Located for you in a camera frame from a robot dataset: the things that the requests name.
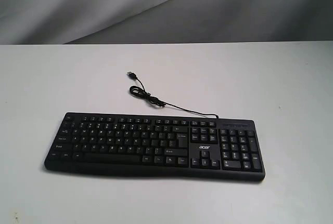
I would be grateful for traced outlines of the grey backdrop cloth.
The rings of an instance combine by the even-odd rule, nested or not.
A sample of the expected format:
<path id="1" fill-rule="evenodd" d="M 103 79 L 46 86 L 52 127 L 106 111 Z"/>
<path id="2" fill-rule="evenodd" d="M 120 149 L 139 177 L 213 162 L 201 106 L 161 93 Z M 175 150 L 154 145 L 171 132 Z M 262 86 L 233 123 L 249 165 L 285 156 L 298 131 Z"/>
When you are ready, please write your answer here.
<path id="1" fill-rule="evenodd" d="M 2 44 L 331 39 L 332 0 L 1 0 Z"/>

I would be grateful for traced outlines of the black acer keyboard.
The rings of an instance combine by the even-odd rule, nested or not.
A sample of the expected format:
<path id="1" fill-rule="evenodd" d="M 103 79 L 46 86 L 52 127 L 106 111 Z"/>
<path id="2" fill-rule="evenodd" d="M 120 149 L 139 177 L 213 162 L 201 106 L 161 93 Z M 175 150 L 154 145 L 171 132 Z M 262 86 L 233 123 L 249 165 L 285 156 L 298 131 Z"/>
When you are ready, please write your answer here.
<path id="1" fill-rule="evenodd" d="M 123 177 L 265 177 L 254 122 L 225 118 L 68 112 L 44 165 Z"/>

